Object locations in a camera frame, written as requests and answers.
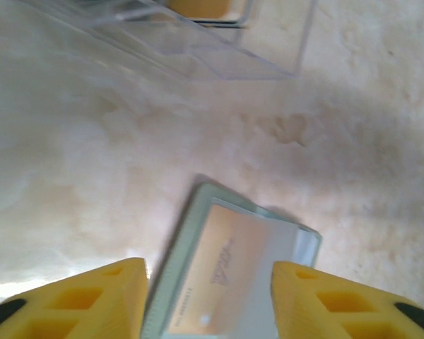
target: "yellow object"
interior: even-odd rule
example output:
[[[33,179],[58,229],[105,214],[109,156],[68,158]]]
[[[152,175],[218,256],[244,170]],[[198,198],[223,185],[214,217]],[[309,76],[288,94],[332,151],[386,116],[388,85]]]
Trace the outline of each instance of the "yellow object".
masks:
[[[275,263],[272,300],[280,339],[424,338],[394,306],[412,301],[294,263]]]
[[[118,261],[9,298],[0,339],[138,339],[147,293],[144,260]]]
[[[186,18],[220,19],[228,11],[231,0],[170,0],[168,7]]]

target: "transparent plastic box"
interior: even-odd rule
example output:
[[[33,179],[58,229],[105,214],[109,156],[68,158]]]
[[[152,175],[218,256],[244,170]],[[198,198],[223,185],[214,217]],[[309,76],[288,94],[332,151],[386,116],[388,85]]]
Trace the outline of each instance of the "transparent plastic box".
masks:
[[[317,2],[262,0],[249,27],[220,28],[152,0],[21,1],[189,80],[295,78]]]

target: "plastic case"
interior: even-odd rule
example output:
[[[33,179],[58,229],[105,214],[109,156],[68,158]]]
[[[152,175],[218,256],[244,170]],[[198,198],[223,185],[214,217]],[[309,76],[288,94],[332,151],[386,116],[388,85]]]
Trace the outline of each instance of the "plastic case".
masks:
[[[251,27],[208,28],[152,0],[21,1],[190,80],[295,78],[317,2],[265,0]]]

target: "brown stain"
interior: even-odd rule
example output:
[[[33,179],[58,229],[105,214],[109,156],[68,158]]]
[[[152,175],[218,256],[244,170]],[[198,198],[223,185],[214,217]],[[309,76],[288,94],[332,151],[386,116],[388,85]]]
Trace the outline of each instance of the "brown stain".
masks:
[[[303,134],[307,128],[304,114],[292,114],[289,117],[259,118],[256,125],[279,143],[287,145],[297,143],[305,147]]]
[[[248,113],[239,113],[237,117],[242,125],[243,139],[248,142],[254,133],[254,117],[251,117]]]
[[[126,100],[119,93],[109,88],[98,93],[97,101],[103,112],[114,112],[119,109],[132,111]]]

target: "table surface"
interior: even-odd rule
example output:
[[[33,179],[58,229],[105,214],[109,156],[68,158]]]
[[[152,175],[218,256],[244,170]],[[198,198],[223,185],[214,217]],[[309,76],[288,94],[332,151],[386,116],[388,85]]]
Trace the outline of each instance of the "table surface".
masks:
[[[0,0],[0,301],[153,272],[210,178],[318,230],[318,269],[424,306],[424,0],[321,0],[296,81],[178,83],[94,44]]]

